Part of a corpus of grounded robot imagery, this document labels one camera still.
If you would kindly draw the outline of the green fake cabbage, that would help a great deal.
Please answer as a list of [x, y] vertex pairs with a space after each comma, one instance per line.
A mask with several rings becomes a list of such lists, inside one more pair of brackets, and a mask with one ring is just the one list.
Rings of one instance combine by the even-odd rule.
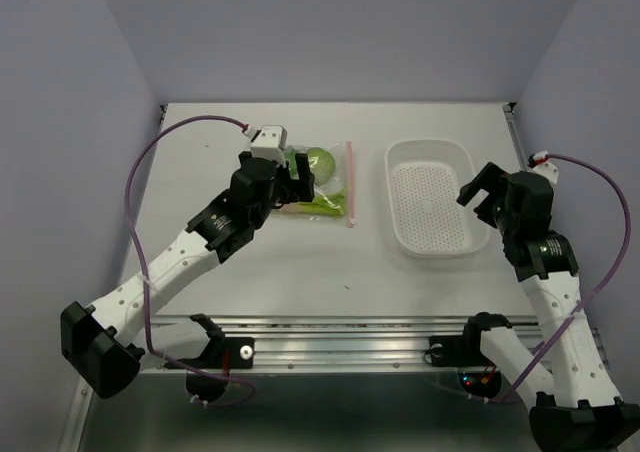
[[314, 174], [315, 184], [323, 186], [329, 182], [335, 174], [336, 161], [333, 155], [326, 149], [312, 147], [306, 151], [310, 171]]

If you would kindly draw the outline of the clear zip top bag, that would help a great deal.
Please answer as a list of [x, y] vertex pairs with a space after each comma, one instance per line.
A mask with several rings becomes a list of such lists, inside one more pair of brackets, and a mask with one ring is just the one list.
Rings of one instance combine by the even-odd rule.
[[304, 153], [314, 174], [314, 198], [311, 202], [284, 205], [278, 212], [287, 216], [304, 216], [310, 220], [344, 220], [349, 228], [356, 224], [354, 211], [354, 155], [350, 141], [333, 147], [290, 145], [285, 149], [291, 176], [298, 178], [295, 155]]

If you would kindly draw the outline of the green fake celery stalks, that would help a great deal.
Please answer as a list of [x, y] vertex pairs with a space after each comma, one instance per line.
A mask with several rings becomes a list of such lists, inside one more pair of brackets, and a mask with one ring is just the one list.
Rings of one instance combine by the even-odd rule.
[[314, 199], [309, 205], [304, 207], [304, 213], [329, 217], [341, 217], [347, 215], [347, 186], [334, 193], [328, 193], [322, 188], [315, 187], [314, 193]]

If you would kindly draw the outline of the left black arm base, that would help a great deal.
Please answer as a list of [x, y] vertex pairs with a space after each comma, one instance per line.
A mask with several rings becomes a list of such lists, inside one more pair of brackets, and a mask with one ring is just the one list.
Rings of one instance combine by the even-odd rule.
[[188, 366], [185, 387], [191, 402], [211, 408], [231, 407], [252, 399], [256, 386], [245, 379], [232, 381], [231, 370], [253, 367], [255, 339], [227, 336], [204, 314], [191, 315], [189, 320], [206, 335], [205, 345], [198, 355], [179, 359]]

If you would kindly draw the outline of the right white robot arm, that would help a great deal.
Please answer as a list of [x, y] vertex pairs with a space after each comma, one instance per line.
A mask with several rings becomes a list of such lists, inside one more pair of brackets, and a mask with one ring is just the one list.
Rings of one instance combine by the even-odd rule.
[[479, 220], [499, 231], [503, 252], [528, 298], [542, 334], [529, 350], [500, 314], [471, 317], [460, 338], [463, 356], [485, 359], [509, 381], [528, 411], [542, 451], [614, 451], [639, 430], [639, 407], [622, 398], [595, 344], [568, 239], [550, 227], [557, 168], [536, 159], [527, 171], [485, 165], [459, 193], [479, 192]]

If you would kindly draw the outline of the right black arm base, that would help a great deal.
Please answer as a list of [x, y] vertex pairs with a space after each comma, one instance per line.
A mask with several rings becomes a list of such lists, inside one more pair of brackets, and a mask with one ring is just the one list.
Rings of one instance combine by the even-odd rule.
[[502, 388], [497, 366], [478, 349], [469, 349], [462, 335], [434, 335], [425, 352], [436, 368], [454, 368], [462, 391], [482, 400], [496, 399]]

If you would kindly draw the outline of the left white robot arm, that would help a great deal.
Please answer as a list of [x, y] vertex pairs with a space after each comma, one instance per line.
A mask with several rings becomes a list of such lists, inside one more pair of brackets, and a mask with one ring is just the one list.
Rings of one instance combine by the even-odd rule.
[[156, 349], [151, 317], [200, 276], [224, 264], [250, 243], [272, 211], [314, 197], [315, 178], [306, 154], [295, 156], [297, 174], [286, 163], [239, 156], [228, 189], [190, 219], [152, 262], [114, 291], [83, 306], [72, 302], [60, 315], [61, 353], [101, 398], [124, 390], [145, 356], [179, 366]]

